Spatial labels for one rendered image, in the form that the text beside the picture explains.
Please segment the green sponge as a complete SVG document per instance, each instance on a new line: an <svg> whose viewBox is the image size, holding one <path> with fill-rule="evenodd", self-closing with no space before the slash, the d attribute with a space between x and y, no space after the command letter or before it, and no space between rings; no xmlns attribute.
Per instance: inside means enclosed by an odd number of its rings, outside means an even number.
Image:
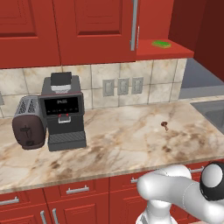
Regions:
<svg viewBox="0 0 224 224"><path fill-rule="evenodd" d="M170 48L172 46L171 43L165 42L162 40L155 40L151 43L153 46L159 47L159 48Z"/></svg>

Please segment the red base cabinet door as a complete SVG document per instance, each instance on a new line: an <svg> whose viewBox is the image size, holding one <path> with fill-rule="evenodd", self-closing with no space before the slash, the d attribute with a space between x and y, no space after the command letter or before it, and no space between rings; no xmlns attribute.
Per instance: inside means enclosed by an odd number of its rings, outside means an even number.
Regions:
<svg viewBox="0 0 224 224"><path fill-rule="evenodd" d="M0 212L0 224L43 224L40 212L45 211L47 224L53 224L46 204Z"/></svg>
<svg viewBox="0 0 224 224"><path fill-rule="evenodd" d="M109 194L109 224L136 224L144 211L147 201L136 188L111 192Z"/></svg>
<svg viewBox="0 0 224 224"><path fill-rule="evenodd" d="M78 199L66 199L48 204L52 210L56 208L59 224L109 224L109 195L101 193Z"/></svg>

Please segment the dark grey coffee machine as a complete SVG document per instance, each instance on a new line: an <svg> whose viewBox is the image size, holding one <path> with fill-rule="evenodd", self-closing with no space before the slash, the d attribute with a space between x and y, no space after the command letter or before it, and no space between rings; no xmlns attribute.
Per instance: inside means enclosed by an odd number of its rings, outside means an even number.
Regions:
<svg viewBox="0 0 224 224"><path fill-rule="evenodd" d="M51 73L44 79L38 102L46 120L49 151L87 146L84 96L78 75L71 72Z"/></svg>

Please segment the red drawer front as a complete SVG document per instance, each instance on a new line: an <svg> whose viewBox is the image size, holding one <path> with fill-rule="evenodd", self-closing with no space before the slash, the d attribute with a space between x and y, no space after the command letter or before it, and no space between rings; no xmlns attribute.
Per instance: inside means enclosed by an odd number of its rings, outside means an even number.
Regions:
<svg viewBox="0 0 224 224"><path fill-rule="evenodd" d="M191 168L191 169L198 169L201 166L206 166L208 164L212 163L212 161L205 161L205 162L199 162L199 163L193 163L193 164L187 164L186 167L187 168ZM192 174L192 180L199 182L200 181L200 175L201 172L196 172L196 173L191 173Z"/></svg>
<svg viewBox="0 0 224 224"><path fill-rule="evenodd" d="M36 206L46 202L46 198L42 188L0 194L0 201L13 200L16 196L19 198L19 203L0 206L0 211Z"/></svg>
<svg viewBox="0 0 224 224"><path fill-rule="evenodd" d="M120 191L120 190L136 188L137 183L131 184L130 183L131 178L139 179L145 173L147 173L147 171L141 171L141 172L137 172L137 173L129 173L129 174L110 177L109 178L109 190L111 192L116 192L116 191Z"/></svg>
<svg viewBox="0 0 224 224"><path fill-rule="evenodd" d="M67 194L66 190L81 188L84 185L89 187L88 192L79 192L73 194ZM54 185L44 188L45 198L47 202L55 202L58 200L77 199L79 197L92 196L99 193L107 193L109 191L109 179L98 178L92 180L85 180L81 182L73 182L63 185Z"/></svg>

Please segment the brown and silver toaster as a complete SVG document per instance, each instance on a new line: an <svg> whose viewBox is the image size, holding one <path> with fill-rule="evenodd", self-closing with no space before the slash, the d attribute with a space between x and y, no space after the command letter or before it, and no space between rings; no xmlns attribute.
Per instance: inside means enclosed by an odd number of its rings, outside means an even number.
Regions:
<svg viewBox="0 0 224 224"><path fill-rule="evenodd" d="M38 149L45 144L46 122L37 95L21 98L12 119L12 129L17 142L24 150Z"/></svg>

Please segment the grey sink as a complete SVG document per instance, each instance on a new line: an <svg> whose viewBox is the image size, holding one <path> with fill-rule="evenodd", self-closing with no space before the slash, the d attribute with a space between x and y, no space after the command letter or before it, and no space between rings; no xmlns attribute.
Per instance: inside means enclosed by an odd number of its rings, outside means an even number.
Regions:
<svg viewBox="0 0 224 224"><path fill-rule="evenodd" d="M193 102L192 106L224 135L224 100Z"/></svg>

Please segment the red open wall cabinet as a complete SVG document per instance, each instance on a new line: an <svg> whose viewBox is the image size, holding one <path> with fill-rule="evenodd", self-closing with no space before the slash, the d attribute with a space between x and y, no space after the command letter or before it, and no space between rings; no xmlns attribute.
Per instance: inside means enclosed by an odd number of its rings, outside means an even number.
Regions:
<svg viewBox="0 0 224 224"><path fill-rule="evenodd" d="M194 52L168 38L174 0L139 0L137 28L137 60L167 60L191 58ZM159 48L151 43L162 40L170 48Z"/></svg>

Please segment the red wall cabinet door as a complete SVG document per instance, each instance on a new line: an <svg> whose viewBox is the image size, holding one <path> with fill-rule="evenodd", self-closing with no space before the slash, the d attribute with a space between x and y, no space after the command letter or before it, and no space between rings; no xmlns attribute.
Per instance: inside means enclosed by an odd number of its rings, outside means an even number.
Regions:
<svg viewBox="0 0 224 224"><path fill-rule="evenodd" d="M0 68L59 65L53 0L0 0Z"/></svg>
<svg viewBox="0 0 224 224"><path fill-rule="evenodd" d="M132 0L53 0L62 65L129 62Z"/></svg>

